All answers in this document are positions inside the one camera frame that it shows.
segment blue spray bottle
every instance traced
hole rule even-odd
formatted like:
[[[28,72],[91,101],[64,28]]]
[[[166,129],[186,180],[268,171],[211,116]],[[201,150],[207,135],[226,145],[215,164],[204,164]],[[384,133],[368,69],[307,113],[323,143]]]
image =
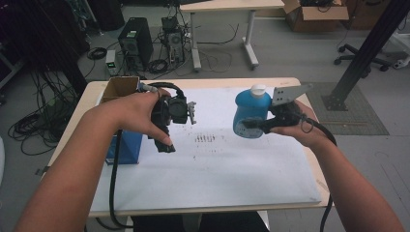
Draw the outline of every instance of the blue spray bottle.
[[[233,120],[233,131],[239,136],[244,138],[258,138],[262,136],[262,130],[247,129],[242,122],[247,119],[267,119],[268,108],[272,99],[265,90],[265,85],[255,84],[250,89],[236,96],[235,103],[238,105],[238,108]]]

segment metal bracket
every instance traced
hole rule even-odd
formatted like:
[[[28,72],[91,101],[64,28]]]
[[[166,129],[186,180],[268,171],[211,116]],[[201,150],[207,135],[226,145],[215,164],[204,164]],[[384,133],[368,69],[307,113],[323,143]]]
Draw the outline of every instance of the metal bracket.
[[[272,106],[290,103],[313,88],[313,84],[290,87],[276,87],[272,95]]]

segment black tower computer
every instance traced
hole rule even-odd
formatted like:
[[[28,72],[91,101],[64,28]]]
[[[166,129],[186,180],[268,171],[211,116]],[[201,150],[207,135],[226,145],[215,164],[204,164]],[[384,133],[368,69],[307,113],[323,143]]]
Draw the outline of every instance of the black tower computer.
[[[118,42],[129,70],[146,71],[154,50],[147,18],[131,17]]]
[[[184,62],[184,32],[178,26],[177,17],[163,17],[161,21],[165,38],[164,42],[168,50],[169,62],[171,64]]]

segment computer case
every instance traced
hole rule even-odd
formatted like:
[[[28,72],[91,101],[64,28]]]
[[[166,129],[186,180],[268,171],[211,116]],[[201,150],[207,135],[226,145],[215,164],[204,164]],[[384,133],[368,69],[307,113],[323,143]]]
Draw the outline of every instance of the computer case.
[[[128,67],[145,71],[154,51],[148,21],[145,17],[131,17],[118,37]]]
[[[185,61],[183,31],[176,29],[171,33],[166,34],[167,48],[171,63],[180,63]]]
[[[121,4],[118,0],[87,0],[100,29],[113,31],[125,24]]]

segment office chair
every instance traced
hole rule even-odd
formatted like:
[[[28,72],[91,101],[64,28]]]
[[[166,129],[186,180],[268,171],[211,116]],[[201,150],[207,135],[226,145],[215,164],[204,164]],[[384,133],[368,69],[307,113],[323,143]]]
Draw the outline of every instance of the office chair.
[[[338,48],[338,52],[344,52],[345,50],[349,50],[350,52],[353,53],[353,55],[342,55],[336,58],[336,60],[334,61],[335,65],[340,65],[342,60],[353,60],[353,58],[355,58],[355,55],[358,53],[358,49],[356,49],[355,47],[349,45],[349,44],[345,44],[341,47]],[[389,61],[385,61],[379,58],[374,58],[372,61],[372,63],[381,65],[381,67],[379,68],[379,70],[381,72],[385,72],[389,69],[389,67],[392,65],[391,62]],[[366,76],[368,76],[368,74],[371,72],[371,68],[370,66],[367,67],[367,69],[365,70],[365,72],[363,73],[362,78],[365,78]]]

